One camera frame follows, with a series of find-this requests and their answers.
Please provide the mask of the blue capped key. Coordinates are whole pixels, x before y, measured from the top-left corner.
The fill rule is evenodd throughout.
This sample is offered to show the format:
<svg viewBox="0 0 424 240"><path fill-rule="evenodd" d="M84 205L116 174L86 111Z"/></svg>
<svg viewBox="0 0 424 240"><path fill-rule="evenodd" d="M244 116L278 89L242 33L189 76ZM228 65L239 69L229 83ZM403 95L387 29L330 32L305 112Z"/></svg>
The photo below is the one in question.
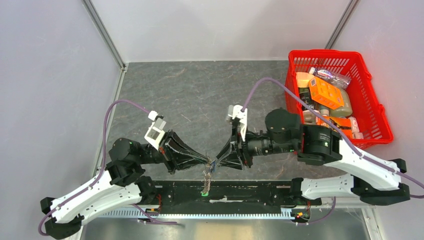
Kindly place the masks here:
<svg viewBox="0 0 424 240"><path fill-rule="evenodd" d="M210 172L213 173L216 170L217 167L217 161L214 160L210 163Z"/></svg>

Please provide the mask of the leopard print wrist strap keyring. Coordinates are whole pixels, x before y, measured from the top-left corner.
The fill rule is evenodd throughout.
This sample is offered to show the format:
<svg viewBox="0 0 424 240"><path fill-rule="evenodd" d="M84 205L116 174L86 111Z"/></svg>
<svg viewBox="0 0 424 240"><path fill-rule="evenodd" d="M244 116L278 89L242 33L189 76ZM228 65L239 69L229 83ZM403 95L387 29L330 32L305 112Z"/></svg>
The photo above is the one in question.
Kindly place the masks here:
<svg viewBox="0 0 424 240"><path fill-rule="evenodd" d="M212 179L212 173L210 172L211 162L213 160L211 157L207 157L207 163L205 164L205 168L203 171L203 190L201 193L209 193L210 187L211 187L211 179Z"/></svg>

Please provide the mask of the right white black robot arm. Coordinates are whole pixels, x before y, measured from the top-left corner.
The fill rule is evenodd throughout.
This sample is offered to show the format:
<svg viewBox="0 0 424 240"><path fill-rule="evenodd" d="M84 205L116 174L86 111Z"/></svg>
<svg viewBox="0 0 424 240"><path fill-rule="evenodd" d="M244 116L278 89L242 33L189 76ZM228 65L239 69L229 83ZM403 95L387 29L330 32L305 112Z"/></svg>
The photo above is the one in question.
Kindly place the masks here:
<svg viewBox="0 0 424 240"><path fill-rule="evenodd" d="M298 161L307 165L344 171L336 177L292 179L288 197L296 205L319 198L358 196L370 205L389 206L411 198L408 185L400 179L406 172L403 159L370 162L370 154L349 146L336 131L304 125L299 115L282 108L266 115L266 131L247 130L242 117L229 115L227 119L231 135L217 155L221 167L242 170L251 167L256 156L296 153Z"/></svg>

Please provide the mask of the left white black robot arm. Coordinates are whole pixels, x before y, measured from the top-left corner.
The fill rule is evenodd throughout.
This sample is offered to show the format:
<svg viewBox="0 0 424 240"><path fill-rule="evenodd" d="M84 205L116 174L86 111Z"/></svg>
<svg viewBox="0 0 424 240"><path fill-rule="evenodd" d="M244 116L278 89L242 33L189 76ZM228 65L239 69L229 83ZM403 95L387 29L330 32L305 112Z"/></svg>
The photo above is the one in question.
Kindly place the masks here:
<svg viewBox="0 0 424 240"><path fill-rule="evenodd" d="M45 214L38 230L42 236L62 240L76 234L99 215L127 205L149 205L158 191L143 165L164 164L169 173L209 162L207 156L185 144L172 130L151 130L146 144L128 138L117 139L109 150L110 162L103 161L97 175L72 192L45 197L40 207Z"/></svg>

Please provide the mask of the dark green bottle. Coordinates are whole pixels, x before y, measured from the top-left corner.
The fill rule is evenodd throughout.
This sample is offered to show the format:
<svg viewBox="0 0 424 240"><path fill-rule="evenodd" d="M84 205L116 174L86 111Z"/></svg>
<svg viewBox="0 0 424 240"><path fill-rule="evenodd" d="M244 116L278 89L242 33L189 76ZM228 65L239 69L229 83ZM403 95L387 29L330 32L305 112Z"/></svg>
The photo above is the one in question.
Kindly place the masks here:
<svg viewBox="0 0 424 240"><path fill-rule="evenodd" d="M306 105L308 105L313 111L318 113L318 104L314 100L312 100L309 88L298 88L298 92L299 99L302 100ZM304 106L302 106L301 109L305 124L315 124L316 116Z"/></svg>

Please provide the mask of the yellow sponge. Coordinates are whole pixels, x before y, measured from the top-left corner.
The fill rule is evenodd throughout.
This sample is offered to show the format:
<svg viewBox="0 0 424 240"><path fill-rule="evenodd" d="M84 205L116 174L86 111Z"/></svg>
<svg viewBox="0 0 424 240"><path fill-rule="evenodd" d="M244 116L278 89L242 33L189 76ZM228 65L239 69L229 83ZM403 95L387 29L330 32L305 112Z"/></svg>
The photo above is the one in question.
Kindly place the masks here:
<svg viewBox="0 0 424 240"><path fill-rule="evenodd" d="M308 72L296 72L295 73L295 79L297 83L298 88L308 88L309 82L313 80L315 76L313 74L310 74Z"/></svg>

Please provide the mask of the orange carton box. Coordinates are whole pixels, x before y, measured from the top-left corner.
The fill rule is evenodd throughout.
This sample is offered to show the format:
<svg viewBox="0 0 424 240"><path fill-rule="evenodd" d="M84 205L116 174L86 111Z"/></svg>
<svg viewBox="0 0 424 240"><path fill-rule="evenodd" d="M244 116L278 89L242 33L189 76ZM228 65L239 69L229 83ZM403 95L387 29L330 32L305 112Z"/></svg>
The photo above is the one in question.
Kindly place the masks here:
<svg viewBox="0 0 424 240"><path fill-rule="evenodd" d="M308 83L311 99L332 110L344 106L342 92L334 85L314 77Z"/></svg>

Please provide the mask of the beige soap pouch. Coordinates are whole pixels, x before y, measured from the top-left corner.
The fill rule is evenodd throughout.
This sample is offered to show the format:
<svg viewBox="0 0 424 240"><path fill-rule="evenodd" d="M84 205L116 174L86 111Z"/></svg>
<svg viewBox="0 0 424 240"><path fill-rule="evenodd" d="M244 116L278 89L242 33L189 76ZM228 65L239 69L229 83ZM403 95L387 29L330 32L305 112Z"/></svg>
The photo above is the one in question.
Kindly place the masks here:
<svg viewBox="0 0 424 240"><path fill-rule="evenodd" d="M352 105L348 93L344 89L340 89L341 96L344 102L343 106L340 106L336 109L331 109L329 114L331 117L336 118L348 118L353 114Z"/></svg>

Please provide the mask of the pink white packet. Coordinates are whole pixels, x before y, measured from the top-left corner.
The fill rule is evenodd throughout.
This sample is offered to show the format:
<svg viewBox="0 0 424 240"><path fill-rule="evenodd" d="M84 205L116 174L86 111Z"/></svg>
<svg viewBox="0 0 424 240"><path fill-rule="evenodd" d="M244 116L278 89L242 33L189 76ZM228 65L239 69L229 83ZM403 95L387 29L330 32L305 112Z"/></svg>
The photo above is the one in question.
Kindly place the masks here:
<svg viewBox="0 0 424 240"><path fill-rule="evenodd" d="M353 116L350 116L348 118L351 122L351 132L352 132L352 139L363 139L364 135L363 133L360 131L357 119Z"/></svg>

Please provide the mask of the clear plastic bottle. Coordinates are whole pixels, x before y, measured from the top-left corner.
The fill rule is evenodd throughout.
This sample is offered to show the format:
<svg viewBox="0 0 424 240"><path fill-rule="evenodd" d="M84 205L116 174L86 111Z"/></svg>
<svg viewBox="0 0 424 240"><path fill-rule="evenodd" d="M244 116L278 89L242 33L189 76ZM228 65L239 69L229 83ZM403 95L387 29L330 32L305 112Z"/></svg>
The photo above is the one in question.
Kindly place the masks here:
<svg viewBox="0 0 424 240"><path fill-rule="evenodd" d="M346 90L348 88L352 80L350 77L346 75L336 73L334 71L330 71L322 67L311 67L308 73L343 90Z"/></svg>

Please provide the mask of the red plastic basket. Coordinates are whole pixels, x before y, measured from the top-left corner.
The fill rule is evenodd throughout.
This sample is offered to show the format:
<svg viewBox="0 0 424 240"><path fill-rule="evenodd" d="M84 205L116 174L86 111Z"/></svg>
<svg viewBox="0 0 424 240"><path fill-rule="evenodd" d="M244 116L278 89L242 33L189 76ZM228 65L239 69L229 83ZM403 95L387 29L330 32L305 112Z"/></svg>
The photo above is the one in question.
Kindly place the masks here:
<svg viewBox="0 0 424 240"><path fill-rule="evenodd" d="M362 139L351 140L356 147L365 150L394 140L385 108L376 96L372 75L360 53L333 49L292 50L288 54L286 88L298 96L296 73L307 72L311 67L322 67L351 79L346 91L352 104L353 117L363 134Z"/></svg>

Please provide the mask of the black mounting base plate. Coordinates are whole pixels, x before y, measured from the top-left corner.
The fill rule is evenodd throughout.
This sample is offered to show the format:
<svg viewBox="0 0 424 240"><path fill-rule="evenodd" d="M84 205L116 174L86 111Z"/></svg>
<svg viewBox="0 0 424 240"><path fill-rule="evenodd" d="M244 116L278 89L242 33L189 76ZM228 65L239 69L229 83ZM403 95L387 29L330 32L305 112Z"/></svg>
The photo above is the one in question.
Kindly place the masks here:
<svg viewBox="0 0 424 240"><path fill-rule="evenodd" d="M276 214L281 207L322 204L320 198L310 200L292 191L284 180L213 180L207 196L202 196L199 180L155 180L153 185L155 190L139 204L159 205L162 214Z"/></svg>

